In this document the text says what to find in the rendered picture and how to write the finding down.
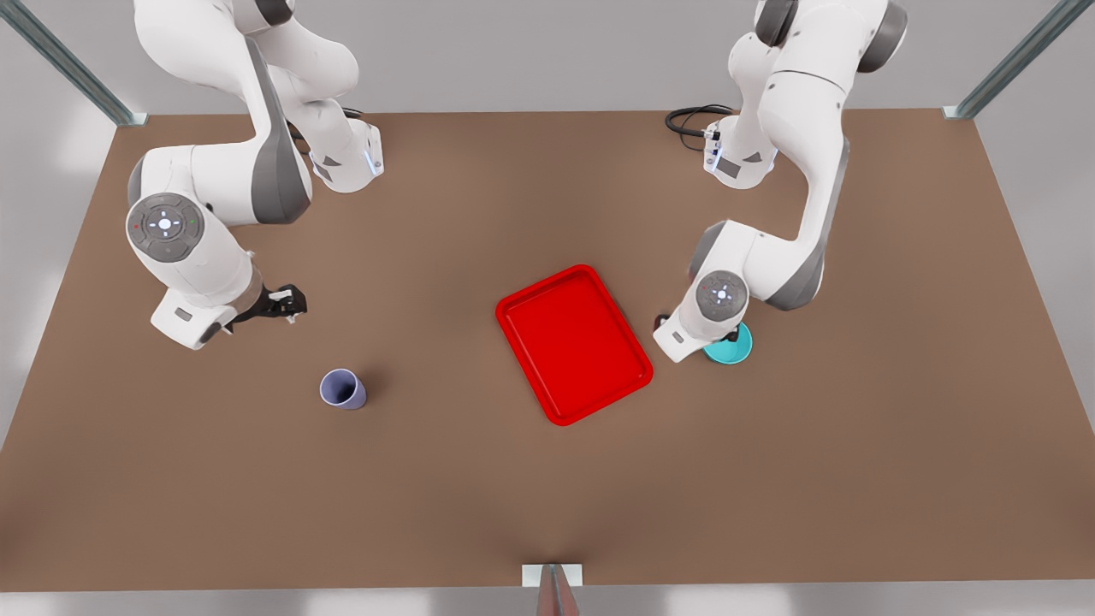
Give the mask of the teal bowl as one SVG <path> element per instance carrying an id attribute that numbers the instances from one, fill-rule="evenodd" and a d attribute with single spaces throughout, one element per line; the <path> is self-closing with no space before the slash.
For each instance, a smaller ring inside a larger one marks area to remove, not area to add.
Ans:
<path id="1" fill-rule="evenodd" d="M 746 323 L 739 323 L 734 332 L 721 341 L 708 344 L 703 348 L 707 358 L 721 365 L 736 365 L 752 352 L 754 336 Z"/>

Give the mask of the lavender cup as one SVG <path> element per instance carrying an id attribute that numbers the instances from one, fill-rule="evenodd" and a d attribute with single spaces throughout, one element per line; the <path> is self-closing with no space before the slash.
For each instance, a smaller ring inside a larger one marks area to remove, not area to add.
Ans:
<path id="1" fill-rule="evenodd" d="M 366 405 L 368 394 L 356 374 L 347 368 L 335 368 L 321 379 L 320 395 L 328 406 L 356 410 Z"/>

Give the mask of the red plastic tray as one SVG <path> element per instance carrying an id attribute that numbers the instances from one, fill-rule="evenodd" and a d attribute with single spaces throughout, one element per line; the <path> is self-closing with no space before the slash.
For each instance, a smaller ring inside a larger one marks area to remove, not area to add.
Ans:
<path id="1" fill-rule="evenodd" d="M 495 316 L 551 425 L 575 425 L 652 382 L 650 359 L 587 264 L 503 298 Z"/>

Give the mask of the silver frame post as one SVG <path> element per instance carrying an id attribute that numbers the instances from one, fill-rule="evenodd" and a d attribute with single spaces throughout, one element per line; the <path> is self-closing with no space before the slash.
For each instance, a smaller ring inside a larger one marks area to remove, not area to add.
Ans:
<path id="1" fill-rule="evenodd" d="M 117 127 L 147 124 L 147 113 L 129 109 L 22 0 L 0 0 L 0 19 Z"/>
<path id="2" fill-rule="evenodd" d="M 570 582 L 583 586 L 583 565 L 523 565 L 523 586 L 537 588 L 535 616 L 580 616 Z"/>
<path id="3" fill-rule="evenodd" d="M 1091 5 L 1095 5 L 1095 0 L 1057 0 L 1051 11 L 958 105 L 944 106 L 941 109 L 943 116 L 948 120 L 973 120 L 990 102 L 998 97 L 998 94 L 1001 94 L 1018 74 L 1023 73 L 1033 60 L 1047 50 L 1057 38 L 1060 38 Z"/>

